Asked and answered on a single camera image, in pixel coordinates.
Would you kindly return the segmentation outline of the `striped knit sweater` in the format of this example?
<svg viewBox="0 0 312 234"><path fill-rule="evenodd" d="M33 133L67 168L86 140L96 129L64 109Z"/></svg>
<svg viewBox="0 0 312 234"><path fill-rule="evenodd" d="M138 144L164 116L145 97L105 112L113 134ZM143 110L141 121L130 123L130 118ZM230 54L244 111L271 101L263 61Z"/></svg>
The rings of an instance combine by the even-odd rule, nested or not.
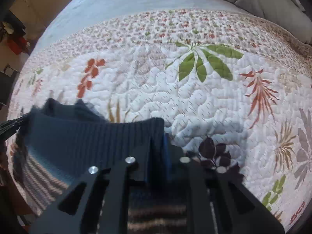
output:
<svg viewBox="0 0 312 234"><path fill-rule="evenodd" d="M133 181L128 233L186 233L185 193L169 186L164 120L113 123L79 100L33 107L17 133L13 176L42 212L89 167L109 168L151 139L148 178Z"/></svg>

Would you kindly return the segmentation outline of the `black chair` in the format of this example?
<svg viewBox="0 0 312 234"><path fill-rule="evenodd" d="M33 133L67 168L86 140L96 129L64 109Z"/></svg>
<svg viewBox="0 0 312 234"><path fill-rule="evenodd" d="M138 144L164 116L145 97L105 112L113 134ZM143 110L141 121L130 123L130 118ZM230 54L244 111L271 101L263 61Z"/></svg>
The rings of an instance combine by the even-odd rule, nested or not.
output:
<svg viewBox="0 0 312 234"><path fill-rule="evenodd" d="M7 69L12 70L12 74L6 74ZM9 64L6 65L3 71L1 71L1 81L0 81L0 103L1 109L7 105L11 90L15 81L16 76L19 74L18 70L13 69Z"/></svg>

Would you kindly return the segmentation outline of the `floral quilted bedspread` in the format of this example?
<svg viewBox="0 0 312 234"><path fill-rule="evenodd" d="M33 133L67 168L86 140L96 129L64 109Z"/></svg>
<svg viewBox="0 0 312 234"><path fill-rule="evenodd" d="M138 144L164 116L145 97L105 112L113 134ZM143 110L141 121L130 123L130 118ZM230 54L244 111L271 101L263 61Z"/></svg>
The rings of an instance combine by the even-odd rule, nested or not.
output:
<svg viewBox="0 0 312 234"><path fill-rule="evenodd" d="M48 98L112 123L162 118L171 142L243 184L289 231L311 201L311 46L241 13L150 11L35 51L8 119Z"/></svg>

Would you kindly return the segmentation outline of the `light blue bed sheet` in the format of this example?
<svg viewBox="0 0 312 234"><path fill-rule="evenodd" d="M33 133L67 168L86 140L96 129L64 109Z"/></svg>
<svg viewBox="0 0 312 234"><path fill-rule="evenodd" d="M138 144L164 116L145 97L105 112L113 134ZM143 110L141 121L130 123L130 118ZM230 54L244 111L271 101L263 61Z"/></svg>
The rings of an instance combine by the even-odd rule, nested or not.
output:
<svg viewBox="0 0 312 234"><path fill-rule="evenodd" d="M245 12L224 0L72 0L48 25L33 51L38 52L85 27L119 16L192 8Z"/></svg>

